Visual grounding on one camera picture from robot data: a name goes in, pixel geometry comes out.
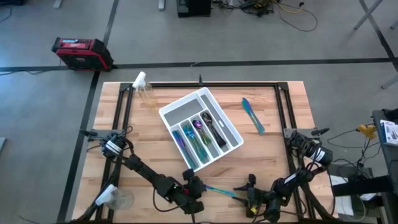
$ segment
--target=red and black battery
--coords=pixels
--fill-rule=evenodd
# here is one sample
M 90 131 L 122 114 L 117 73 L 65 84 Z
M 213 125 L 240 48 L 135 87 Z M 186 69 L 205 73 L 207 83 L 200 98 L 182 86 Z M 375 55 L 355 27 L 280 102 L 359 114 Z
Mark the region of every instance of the red and black battery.
M 57 37 L 52 51 L 73 70 L 110 71 L 113 59 L 104 43 L 98 39 Z

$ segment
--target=spray bottle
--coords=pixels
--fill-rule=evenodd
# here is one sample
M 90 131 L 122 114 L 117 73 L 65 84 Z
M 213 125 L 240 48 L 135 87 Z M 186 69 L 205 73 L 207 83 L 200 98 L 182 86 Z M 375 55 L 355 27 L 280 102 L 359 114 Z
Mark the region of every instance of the spray bottle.
M 98 206 L 104 204 L 113 210 L 128 209 L 134 202 L 132 193 L 128 190 L 121 190 L 110 184 L 104 192 L 95 200 Z
M 136 81 L 132 84 L 132 87 L 136 89 L 138 95 L 142 101 L 152 110 L 157 109 L 157 100 L 152 89 L 152 85 L 145 81 L 145 72 L 140 72 Z

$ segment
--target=white spray nozzle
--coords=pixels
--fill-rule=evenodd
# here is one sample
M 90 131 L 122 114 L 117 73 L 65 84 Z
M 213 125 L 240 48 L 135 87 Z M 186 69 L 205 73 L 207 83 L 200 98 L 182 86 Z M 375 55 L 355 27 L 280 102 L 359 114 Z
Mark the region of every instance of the white spray nozzle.
M 110 184 L 104 192 L 95 200 L 95 204 L 98 206 L 102 205 L 103 203 L 110 202 L 112 200 L 112 192 L 117 190 L 118 188 L 115 187 L 113 184 Z
M 138 90 L 138 87 L 144 87 L 145 86 L 145 72 L 140 72 L 136 78 L 136 81 L 132 84 L 132 87 Z

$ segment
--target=yellow cable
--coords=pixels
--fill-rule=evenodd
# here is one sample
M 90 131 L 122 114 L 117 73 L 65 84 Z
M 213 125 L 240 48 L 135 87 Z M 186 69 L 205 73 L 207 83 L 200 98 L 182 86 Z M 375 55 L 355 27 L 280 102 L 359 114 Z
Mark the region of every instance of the yellow cable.
M 297 14 L 297 13 L 300 13 L 301 11 L 303 11 L 303 6 L 301 6 L 300 7 L 300 9 L 298 10 L 298 11 L 289 11 L 289 10 L 287 10 L 287 9 L 285 9 L 285 8 L 283 8 L 282 7 L 282 5 L 280 5 L 277 1 L 275 1 L 275 0 L 272 0 L 274 3 L 276 3 L 283 11 L 285 11 L 285 12 L 287 12 L 287 13 L 290 13 L 290 14 Z

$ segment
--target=white box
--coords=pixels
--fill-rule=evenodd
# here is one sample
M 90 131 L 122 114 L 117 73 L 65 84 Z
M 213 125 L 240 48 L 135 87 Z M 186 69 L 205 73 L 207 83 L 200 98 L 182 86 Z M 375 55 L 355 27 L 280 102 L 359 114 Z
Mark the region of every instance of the white box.
M 380 120 L 382 143 L 398 146 L 398 125 L 391 121 Z
M 201 114 L 204 112 L 209 113 L 213 118 L 213 126 L 220 134 L 220 136 L 225 140 L 225 146 L 219 147 L 217 145 L 217 142 L 215 141 L 209 128 L 201 118 Z M 221 109 L 208 88 L 201 88 L 177 101 L 174 101 L 173 103 L 161 108 L 159 110 L 159 114 L 167 129 L 169 130 L 170 135 L 173 137 L 177 148 L 181 152 L 185 163 L 189 167 L 187 158 L 185 158 L 185 156 L 183 155 L 182 149 L 177 144 L 177 140 L 174 138 L 172 131 L 178 131 L 180 133 L 185 142 L 185 145 L 187 146 L 190 157 L 197 165 L 197 168 L 194 169 L 194 171 L 198 171 L 208 166 L 225 154 L 231 152 L 232 150 L 235 150 L 244 142 L 242 136 L 238 133 L 232 122 L 225 115 L 224 111 Z M 211 139 L 211 143 L 209 145 L 204 145 L 203 141 L 199 137 L 197 130 L 193 128 L 195 136 L 197 137 L 197 139 L 200 140 L 201 145 L 205 148 L 205 151 L 208 154 L 208 159 L 205 162 L 200 161 L 198 156 L 194 153 L 192 144 L 188 140 L 182 129 L 182 126 L 186 124 L 192 125 L 192 121 L 194 119 L 198 119 L 201 121 L 201 123 L 203 124 L 203 130 L 205 131 L 206 135 Z

